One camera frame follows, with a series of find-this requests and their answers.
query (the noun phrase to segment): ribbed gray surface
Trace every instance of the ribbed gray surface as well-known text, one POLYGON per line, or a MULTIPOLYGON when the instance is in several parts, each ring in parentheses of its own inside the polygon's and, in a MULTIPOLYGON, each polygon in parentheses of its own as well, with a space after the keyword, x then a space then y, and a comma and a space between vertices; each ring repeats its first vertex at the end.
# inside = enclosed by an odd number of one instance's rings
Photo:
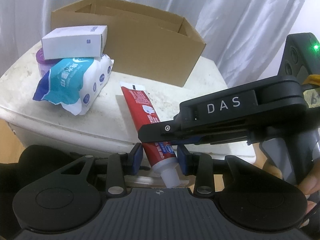
POLYGON ((77 230, 42 235, 22 231, 16 240, 307 240, 297 229, 261 234, 236 227, 211 200, 198 199, 186 188, 134 188, 123 198, 110 199, 101 213, 77 230))

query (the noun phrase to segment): purple container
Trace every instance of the purple container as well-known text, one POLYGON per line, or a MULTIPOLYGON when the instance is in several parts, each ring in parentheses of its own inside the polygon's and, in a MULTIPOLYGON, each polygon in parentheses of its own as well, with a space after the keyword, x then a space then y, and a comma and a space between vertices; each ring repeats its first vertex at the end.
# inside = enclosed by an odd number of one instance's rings
POLYGON ((39 49, 38 52, 36 53, 36 60, 38 62, 39 66, 39 72, 41 78, 49 71, 51 67, 56 65, 61 59, 44 59, 43 56, 43 49, 39 49))

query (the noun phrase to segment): white tabletop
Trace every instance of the white tabletop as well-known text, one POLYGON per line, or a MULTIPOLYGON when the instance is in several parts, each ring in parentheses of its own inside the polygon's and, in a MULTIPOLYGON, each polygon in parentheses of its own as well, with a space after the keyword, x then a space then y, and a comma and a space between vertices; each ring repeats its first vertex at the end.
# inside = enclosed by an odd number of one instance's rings
MULTIPOLYGON (((199 58, 183 88, 112 72, 87 114, 73 116, 60 105, 32 100, 40 80, 36 62, 40 47, 39 42, 0 78, 0 118, 59 141, 107 153, 128 152, 139 141, 120 81, 144 85, 161 121, 172 120, 179 112, 180 102, 227 88, 214 62, 204 57, 199 58)), ((210 153, 218 159, 232 154, 250 163, 255 161, 253 147, 246 142, 189 145, 188 149, 210 153)))

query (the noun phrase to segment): wet wipes package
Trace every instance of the wet wipes package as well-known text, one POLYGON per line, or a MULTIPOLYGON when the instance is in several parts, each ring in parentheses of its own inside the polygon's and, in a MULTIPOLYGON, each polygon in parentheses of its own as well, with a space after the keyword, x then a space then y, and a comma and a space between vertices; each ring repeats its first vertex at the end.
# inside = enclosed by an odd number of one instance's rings
POLYGON ((113 60, 101 58, 64 58, 39 81, 33 100, 61 104, 74 115, 85 114, 108 82, 113 60))

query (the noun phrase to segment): curtain fold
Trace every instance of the curtain fold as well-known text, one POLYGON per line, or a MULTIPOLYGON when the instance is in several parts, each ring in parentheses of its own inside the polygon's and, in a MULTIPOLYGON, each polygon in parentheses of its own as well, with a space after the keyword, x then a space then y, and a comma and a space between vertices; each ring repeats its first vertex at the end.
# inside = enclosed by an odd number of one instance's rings
MULTIPOLYGON (((0 76, 50 31, 51 11, 77 0, 0 0, 0 76)), ((256 80, 304 0, 128 0, 184 16, 207 43, 228 86, 256 80)))

